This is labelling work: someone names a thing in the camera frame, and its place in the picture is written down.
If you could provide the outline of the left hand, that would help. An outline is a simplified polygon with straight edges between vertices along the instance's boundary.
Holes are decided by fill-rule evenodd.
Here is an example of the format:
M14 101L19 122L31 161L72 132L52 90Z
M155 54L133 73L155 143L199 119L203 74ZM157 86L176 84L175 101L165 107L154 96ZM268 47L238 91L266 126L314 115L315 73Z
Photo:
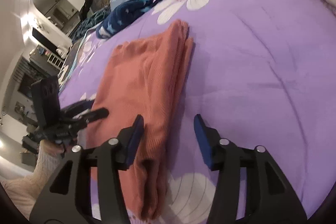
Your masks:
M39 143L39 148L52 157L57 157L62 154L65 154L66 152L69 152L73 146L74 146L73 144L66 146L62 144L55 144L46 139L42 140Z

